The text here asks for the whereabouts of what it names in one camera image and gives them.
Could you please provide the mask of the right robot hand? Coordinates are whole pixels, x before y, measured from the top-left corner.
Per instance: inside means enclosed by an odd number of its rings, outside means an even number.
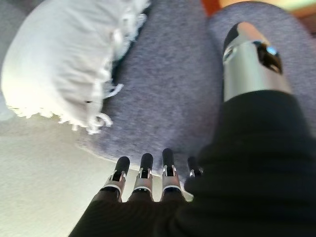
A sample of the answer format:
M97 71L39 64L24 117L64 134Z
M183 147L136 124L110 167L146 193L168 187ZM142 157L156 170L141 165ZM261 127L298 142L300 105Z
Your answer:
M73 237L313 237L316 140L292 94L280 55L250 23L229 31L218 126L185 183L153 202L102 188Z

